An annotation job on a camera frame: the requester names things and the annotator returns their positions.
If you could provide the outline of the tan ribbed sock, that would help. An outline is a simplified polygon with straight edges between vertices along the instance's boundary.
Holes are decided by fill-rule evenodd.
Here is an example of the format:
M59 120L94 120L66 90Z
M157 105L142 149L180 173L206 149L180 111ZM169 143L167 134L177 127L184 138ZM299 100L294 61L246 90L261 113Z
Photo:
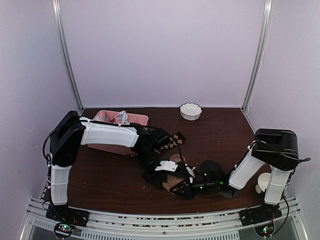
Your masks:
M169 158L170 161L175 162L177 164L182 163L182 160L180 158L179 154L174 154ZM173 175L167 175L166 181L162 182L162 187L170 193L170 189L174 187L175 185L179 184L184 180L183 177L177 177Z

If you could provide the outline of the brown argyle patterned sock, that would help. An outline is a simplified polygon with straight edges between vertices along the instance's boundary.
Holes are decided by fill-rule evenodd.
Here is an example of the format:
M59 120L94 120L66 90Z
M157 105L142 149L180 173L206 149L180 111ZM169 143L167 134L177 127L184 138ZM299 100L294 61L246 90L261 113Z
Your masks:
M176 132L172 136L169 137L169 142L161 147L160 149L156 150L156 154L164 154L165 152L175 149L180 145L183 145L186 141L186 137L180 132Z

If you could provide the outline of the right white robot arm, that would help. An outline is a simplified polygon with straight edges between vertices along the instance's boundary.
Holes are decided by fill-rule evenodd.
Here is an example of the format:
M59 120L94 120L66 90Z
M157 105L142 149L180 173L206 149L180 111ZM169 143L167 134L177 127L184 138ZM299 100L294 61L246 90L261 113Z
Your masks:
M181 165L183 180L172 186L169 191L185 199L195 195L218 192L225 198L235 197L264 165L269 165L271 174L264 191L264 203L256 210L259 220L268 220L282 199L296 167L310 158L299 158L298 137L291 130L260 128L253 142L229 173L225 173L218 162L205 160L199 166L200 177L194 177L193 170Z

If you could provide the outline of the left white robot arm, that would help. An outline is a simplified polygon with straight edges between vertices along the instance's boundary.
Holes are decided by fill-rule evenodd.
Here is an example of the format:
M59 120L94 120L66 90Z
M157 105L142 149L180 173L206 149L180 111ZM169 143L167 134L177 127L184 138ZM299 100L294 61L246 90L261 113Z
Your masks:
M138 123L110 123L81 117L69 111L46 137L44 145L49 152L43 153L48 165L50 185L49 210L61 222L72 218L68 206L69 175L80 146L114 145L132 149L144 169L147 181L162 187L161 173L175 172L177 163L159 160L156 151L170 141L170 135L161 127Z

